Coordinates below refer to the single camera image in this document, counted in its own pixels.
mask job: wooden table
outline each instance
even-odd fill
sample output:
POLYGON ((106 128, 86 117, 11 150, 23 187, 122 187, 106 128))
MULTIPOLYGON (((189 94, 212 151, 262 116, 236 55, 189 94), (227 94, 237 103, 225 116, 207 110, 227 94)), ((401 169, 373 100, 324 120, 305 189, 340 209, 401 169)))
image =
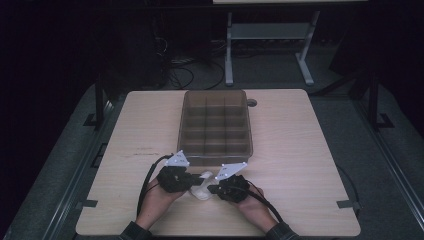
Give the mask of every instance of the wooden table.
MULTIPOLYGON (((76 226, 80 235, 118 235, 136 217, 144 178, 159 157, 177 151, 184 91, 131 92, 76 226)), ((253 156, 242 174, 261 187, 301 236, 356 236, 359 224, 330 150, 303 90, 246 90, 253 156)), ((219 167, 208 167, 217 173, 219 167)), ((190 167, 199 173, 204 167, 190 167)), ((217 196, 200 201, 186 193, 158 221, 156 236, 262 236, 217 196)))

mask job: gray carpet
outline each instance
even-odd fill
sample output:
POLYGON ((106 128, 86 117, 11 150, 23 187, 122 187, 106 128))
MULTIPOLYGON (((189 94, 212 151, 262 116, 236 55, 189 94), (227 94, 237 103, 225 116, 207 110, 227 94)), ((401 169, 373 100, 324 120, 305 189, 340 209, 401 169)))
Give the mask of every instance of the gray carpet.
MULTIPOLYGON (((313 92, 339 79, 340 76, 328 70, 335 47, 315 46, 307 62, 316 80, 313 87, 307 87, 292 54, 265 54, 252 58, 234 59, 235 88, 302 88, 313 92)), ((223 57, 215 59, 223 65, 223 57)), ((222 76, 216 65, 193 64, 195 79, 187 89, 203 89, 215 84, 222 76)), ((177 72, 181 81, 189 79, 187 73, 177 72)), ((414 218, 407 202, 399 190, 381 153, 363 120, 358 105, 366 99, 353 102, 347 98, 350 85, 343 86, 326 97, 311 97, 311 102, 330 147, 334 161, 351 178, 363 206, 359 214, 361 234, 352 239, 424 239, 424 233, 414 218)), ((221 83, 217 89, 225 89, 221 83)), ((174 89, 170 84, 164 90, 174 89)), ((106 121, 100 131, 83 126, 88 114, 95 112, 94 87, 87 90, 68 125, 51 152, 31 192, 22 205, 11 226, 9 239, 42 239, 55 211, 64 209, 63 222, 54 225, 50 236, 55 239, 107 239, 108 237, 78 236, 75 225, 81 213, 80 203, 86 199, 97 168, 90 167, 98 149, 107 143, 119 116, 125 96, 113 102, 106 113, 106 121), (74 175, 82 169, 81 175, 74 175), (68 189, 71 181, 75 188, 68 189), (73 194, 63 198, 66 190, 73 194)), ((417 195, 423 199, 424 141, 399 110, 393 96, 380 88, 379 112, 388 114, 395 128, 382 129, 390 150, 410 180, 417 195)), ((355 191, 348 177, 340 171, 345 188, 351 200, 355 191)))

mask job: plastic tray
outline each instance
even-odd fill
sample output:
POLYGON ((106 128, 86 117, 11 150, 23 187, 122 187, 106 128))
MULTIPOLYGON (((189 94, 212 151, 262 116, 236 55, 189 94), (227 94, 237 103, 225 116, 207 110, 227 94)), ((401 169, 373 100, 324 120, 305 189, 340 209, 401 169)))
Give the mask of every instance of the plastic tray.
POLYGON ((178 150, 191 166, 248 161, 253 147, 247 107, 242 90, 186 92, 178 150))

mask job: dark sweater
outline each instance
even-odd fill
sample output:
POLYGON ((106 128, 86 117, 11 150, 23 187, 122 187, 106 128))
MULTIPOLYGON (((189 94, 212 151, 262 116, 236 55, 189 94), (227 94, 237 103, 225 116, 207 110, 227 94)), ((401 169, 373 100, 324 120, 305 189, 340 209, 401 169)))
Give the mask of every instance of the dark sweater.
MULTIPOLYGON (((148 240, 152 238, 152 233, 131 222, 121 233, 118 239, 122 240, 148 240)), ((278 223, 266 233, 268 240, 299 240, 299 235, 293 232, 289 225, 284 222, 278 223)))

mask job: person's right hand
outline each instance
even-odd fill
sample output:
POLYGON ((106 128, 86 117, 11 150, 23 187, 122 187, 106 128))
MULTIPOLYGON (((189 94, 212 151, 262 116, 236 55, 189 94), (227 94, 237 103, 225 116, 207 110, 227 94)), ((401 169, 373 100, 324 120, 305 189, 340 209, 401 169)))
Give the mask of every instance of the person's right hand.
MULTIPOLYGON (((261 196, 261 194, 264 195, 261 188, 256 189, 250 185, 249 190, 259 196, 261 196)), ((264 233, 267 233, 277 224, 277 221, 271 216, 268 207, 250 195, 239 203, 230 202, 230 204, 236 207, 250 223, 264 233)))
POLYGON ((147 185, 148 192, 141 205, 140 214, 135 221, 140 227, 149 230, 150 227, 166 213, 171 204, 181 197, 184 192, 169 193, 160 185, 157 178, 154 178, 147 185))

